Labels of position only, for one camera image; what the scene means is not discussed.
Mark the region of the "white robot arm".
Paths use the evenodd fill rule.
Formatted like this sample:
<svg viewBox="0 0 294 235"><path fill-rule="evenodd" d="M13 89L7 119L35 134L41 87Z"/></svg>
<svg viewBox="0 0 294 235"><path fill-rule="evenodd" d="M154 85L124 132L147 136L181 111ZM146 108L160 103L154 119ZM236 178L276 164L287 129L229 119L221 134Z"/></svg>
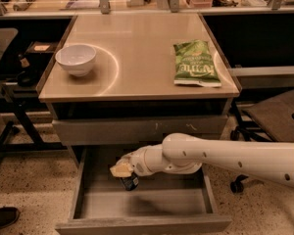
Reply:
<svg viewBox="0 0 294 235"><path fill-rule="evenodd" d="M294 143L205 140L183 133L123 155L111 174L132 190L140 176L190 174L203 164L294 188Z"/></svg>

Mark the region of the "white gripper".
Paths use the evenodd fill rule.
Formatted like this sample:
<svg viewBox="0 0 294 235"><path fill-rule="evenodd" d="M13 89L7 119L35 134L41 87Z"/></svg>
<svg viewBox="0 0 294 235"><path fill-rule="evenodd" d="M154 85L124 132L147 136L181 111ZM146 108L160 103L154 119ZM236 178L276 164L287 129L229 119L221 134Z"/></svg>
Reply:
<svg viewBox="0 0 294 235"><path fill-rule="evenodd" d="M110 168L110 172L114 177L126 178L131 177L133 173L138 176L149 176L153 172L148 168L145 162L147 148L139 148L121 157L117 164Z"/></svg>

